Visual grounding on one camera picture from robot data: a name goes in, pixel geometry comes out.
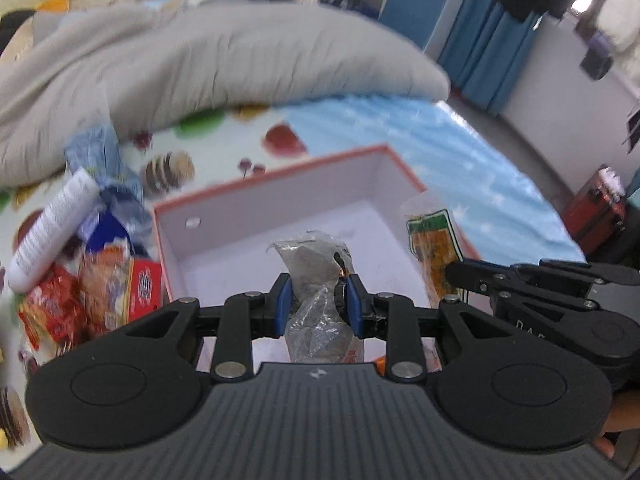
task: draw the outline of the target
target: floor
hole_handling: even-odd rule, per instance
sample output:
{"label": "floor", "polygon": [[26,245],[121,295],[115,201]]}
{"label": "floor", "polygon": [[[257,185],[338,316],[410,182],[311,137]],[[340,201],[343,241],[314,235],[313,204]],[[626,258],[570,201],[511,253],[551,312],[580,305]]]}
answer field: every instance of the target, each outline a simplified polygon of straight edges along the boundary
{"label": "floor", "polygon": [[496,150],[506,156],[538,186],[542,195],[561,212],[573,195],[554,170],[531,145],[501,117],[491,116],[457,97],[447,102]]}

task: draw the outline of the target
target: pink box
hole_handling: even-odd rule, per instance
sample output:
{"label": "pink box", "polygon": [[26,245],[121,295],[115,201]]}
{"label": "pink box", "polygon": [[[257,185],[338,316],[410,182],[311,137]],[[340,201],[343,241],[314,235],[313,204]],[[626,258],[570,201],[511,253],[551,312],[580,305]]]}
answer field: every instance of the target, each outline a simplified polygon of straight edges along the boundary
{"label": "pink box", "polygon": [[[320,230],[347,244],[367,290],[427,306],[399,211],[425,190],[389,147],[375,146],[159,203],[154,222],[170,298],[196,297],[209,306],[247,290],[267,291],[287,270],[270,245]],[[260,345],[254,342],[257,364],[288,360],[284,342],[264,344],[256,355]],[[367,341],[366,359],[383,353],[383,342]]]}

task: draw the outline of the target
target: bedsheet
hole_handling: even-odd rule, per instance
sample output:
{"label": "bedsheet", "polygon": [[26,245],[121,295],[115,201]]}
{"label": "bedsheet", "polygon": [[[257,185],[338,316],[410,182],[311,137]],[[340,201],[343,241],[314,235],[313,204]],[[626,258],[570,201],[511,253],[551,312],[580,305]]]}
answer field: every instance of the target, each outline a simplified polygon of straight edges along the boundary
{"label": "bedsheet", "polygon": [[[532,181],[446,104],[349,96],[284,107],[204,112],[169,130],[142,132],[122,150],[130,167],[143,176],[150,166],[170,168],[174,174],[160,174],[156,184],[169,189],[176,182],[184,183],[168,193],[175,196],[382,142],[389,143],[430,191],[438,193],[483,258],[498,264],[584,259]],[[35,186],[0,192],[0,262],[9,262],[20,224],[46,206],[62,183],[57,175]],[[24,339],[15,314],[17,301],[5,287],[0,300],[4,354],[0,387],[11,387],[24,399],[25,367],[18,359]],[[28,444],[0,451],[0,468],[11,470],[38,445],[31,428]]]}

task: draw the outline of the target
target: white bottle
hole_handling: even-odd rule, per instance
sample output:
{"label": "white bottle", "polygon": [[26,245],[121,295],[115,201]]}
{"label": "white bottle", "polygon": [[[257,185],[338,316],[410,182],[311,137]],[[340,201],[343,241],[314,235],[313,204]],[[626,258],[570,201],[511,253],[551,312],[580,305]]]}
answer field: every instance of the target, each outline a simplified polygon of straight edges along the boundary
{"label": "white bottle", "polygon": [[38,284],[98,200],[95,180],[85,170],[76,171],[15,251],[6,272],[12,291],[26,294]]}

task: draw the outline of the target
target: red suitcase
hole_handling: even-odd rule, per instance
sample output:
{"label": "red suitcase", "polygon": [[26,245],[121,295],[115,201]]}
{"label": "red suitcase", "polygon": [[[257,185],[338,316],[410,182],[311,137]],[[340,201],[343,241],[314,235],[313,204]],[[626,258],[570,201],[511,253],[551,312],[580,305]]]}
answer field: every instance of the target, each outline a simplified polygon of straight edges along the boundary
{"label": "red suitcase", "polygon": [[585,256],[625,226],[625,197],[603,180],[600,168],[562,212],[564,225]]}

